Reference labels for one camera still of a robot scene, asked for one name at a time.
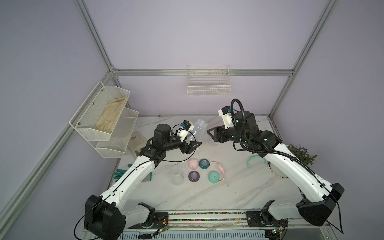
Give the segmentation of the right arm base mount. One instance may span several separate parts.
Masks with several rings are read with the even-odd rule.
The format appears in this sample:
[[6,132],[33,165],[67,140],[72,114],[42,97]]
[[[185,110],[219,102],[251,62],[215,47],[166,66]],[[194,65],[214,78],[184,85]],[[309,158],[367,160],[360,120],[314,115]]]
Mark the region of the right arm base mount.
[[275,200],[268,201],[262,209],[246,211],[246,220],[248,223],[248,227],[256,228],[256,227],[286,227],[287,220],[285,219],[275,219],[270,213],[269,208],[274,203]]

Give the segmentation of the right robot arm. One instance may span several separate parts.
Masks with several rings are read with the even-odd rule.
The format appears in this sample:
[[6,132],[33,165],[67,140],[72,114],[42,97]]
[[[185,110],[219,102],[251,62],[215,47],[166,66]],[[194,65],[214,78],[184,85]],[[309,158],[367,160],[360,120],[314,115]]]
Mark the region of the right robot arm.
[[254,114],[245,111],[240,100],[233,99],[221,108],[224,124],[211,128],[208,135],[216,143],[239,144],[240,152],[257,154],[280,169],[300,190],[301,198],[287,203],[268,201],[260,211],[262,224],[271,226],[280,220],[303,219],[321,227],[328,222],[345,189],[320,177],[296,157],[283,141],[271,131],[261,131]]

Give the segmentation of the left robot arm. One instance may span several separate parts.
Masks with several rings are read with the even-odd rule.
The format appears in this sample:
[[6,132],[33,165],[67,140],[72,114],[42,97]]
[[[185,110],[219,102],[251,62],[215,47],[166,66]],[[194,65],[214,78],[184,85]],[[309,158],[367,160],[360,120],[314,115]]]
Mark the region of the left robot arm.
[[183,121],[176,132],[170,125],[157,125],[153,137],[141,149],[132,166],[108,190],[87,199],[82,216],[85,230],[102,240],[116,240],[126,227],[151,227],[155,222],[153,207],[139,203],[127,209],[126,203],[143,179],[164,160],[168,151],[179,149],[187,155],[195,152],[202,143],[196,138],[187,140],[194,128],[189,121]]

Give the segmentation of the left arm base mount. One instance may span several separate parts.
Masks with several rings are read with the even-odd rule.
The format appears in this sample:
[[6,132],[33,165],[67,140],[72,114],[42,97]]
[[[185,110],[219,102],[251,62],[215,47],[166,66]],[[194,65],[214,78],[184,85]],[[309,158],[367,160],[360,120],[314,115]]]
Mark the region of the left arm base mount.
[[169,220],[169,213],[167,212],[155,212],[154,216],[151,218],[150,222],[143,223],[140,226],[143,229],[158,229],[163,222],[168,222]]

